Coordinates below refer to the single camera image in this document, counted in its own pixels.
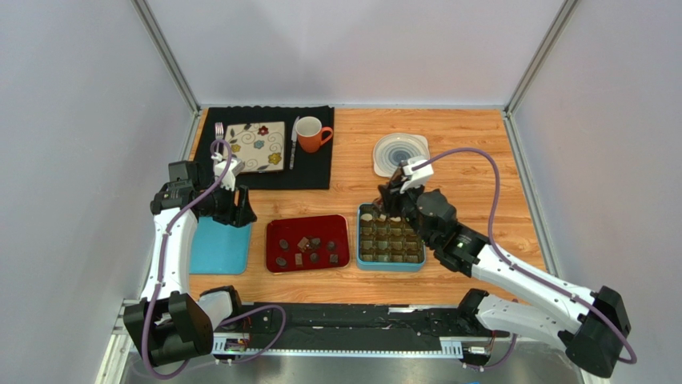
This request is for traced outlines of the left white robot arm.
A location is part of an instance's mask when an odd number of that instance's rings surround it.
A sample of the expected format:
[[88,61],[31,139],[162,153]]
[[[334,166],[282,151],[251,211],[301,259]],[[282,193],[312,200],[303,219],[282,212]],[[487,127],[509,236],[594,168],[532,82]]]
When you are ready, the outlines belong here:
[[189,268],[200,218],[234,228],[256,221],[247,187],[235,184],[242,169],[241,160],[223,159],[209,177],[197,162],[173,162],[168,182],[150,202],[154,256],[140,299],[125,308],[123,323],[151,370],[210,354],[215,329],[236,313],[240,299],[233,286],[193,299]]

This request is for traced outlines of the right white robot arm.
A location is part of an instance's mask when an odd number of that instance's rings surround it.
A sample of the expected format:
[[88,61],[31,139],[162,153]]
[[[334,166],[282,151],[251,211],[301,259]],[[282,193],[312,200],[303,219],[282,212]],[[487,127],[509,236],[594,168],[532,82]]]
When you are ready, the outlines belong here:
[[489,330],[521,334],[562,350],[580,369],[610,378],[626,349],[631,323],[622,295],[594,291],[539,270],[465,226],[439,190],[398,169],[378,187],[374,204],[404,220],[446,269],[498,286],[521,299],[504,301],[470,290],[461,305]]

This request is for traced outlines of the metal tongs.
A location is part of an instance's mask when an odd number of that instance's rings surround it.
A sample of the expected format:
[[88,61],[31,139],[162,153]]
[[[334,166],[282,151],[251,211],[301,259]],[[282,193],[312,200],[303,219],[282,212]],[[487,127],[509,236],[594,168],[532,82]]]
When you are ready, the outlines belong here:
[[376,199],[372,202],[372,206],[373,206],[375,209],[377,209],[378,211],[384,211],[384,208],[383,208],[383,199],[382,199],[382,198],[376,198]]

